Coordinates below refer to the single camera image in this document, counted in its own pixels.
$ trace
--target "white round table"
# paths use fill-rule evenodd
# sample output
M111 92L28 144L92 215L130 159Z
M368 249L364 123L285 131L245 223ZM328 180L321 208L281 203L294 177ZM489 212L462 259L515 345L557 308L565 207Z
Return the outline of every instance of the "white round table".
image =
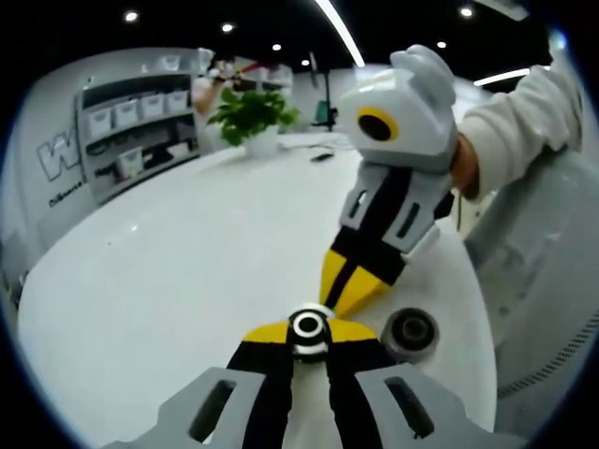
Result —
M297 147L332 138L282 139ZM49 400L85 443L137 438L165 400L205 369L224 367L246 332L317 300L359 162L353 151L310 162L322 152L257 160L231 149L174 168L97 210L34 267L19 339ZM399 308L430 313L440 341L420 367L492 430L485 305L453 222L439 225L436 246L355 319L380 331ZM341 447L319 370L296 371L285 447Z

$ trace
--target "white wall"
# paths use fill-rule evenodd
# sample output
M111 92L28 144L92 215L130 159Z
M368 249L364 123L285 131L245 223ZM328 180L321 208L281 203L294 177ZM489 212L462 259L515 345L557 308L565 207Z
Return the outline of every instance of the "white wall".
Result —
M388 68L387 65L366 65L363 68L331 70L329 83L332 106L334 107L339 97L358 81L365 80L386 68ZM457 121L461 119L466 110L483 103L490 97L489 92L460 78L456 78L455 89L458 99L453 109ZM299 73L294 76L291 101L301 112L299 127L305 127L314 120L318 101L325 99L325 80L322 75L318 75L318 89L312 85L310 73Z
M114 51L61 67L31 88L9 137L0 180L2 265L7 271L30 268L96 207L82 177L75 94L91 77L91 85L133 78L159 69L161 57L171 54L182 56L182 68L197 68L192 49ZM53 198L77 185L68 200L51 207Z

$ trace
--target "yellow eye decal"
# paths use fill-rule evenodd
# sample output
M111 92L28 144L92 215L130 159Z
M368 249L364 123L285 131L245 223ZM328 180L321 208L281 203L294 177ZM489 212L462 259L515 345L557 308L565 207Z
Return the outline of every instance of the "yellow eye decal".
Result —
M378 108L360 108L358 126L366 136L378 142L390 142L400 136L395 119Z

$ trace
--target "white sleeve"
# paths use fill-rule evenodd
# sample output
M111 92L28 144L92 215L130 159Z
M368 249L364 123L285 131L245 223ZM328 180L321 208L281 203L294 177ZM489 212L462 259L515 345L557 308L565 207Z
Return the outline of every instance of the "white sleeve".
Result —
M191 85L191 101L201 100L211 87L212 82L208 78L196 78Z
M550 70L533 67L513 92L467 111L458 128L478 158L474 199L520 178L546 146L578 148L580 109L575 81L554 63Z

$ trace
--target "potted plant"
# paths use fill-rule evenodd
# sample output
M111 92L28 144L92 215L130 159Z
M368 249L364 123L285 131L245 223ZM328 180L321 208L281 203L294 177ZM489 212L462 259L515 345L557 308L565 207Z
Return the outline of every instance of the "potted plant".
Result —
M221 95L223 104L208 120L219 123L221 137L233 146L243 144L252 155L270 155L277 149L279 126L292 124L300 112L288 108L278 92L247 91L233 94L226 88Z

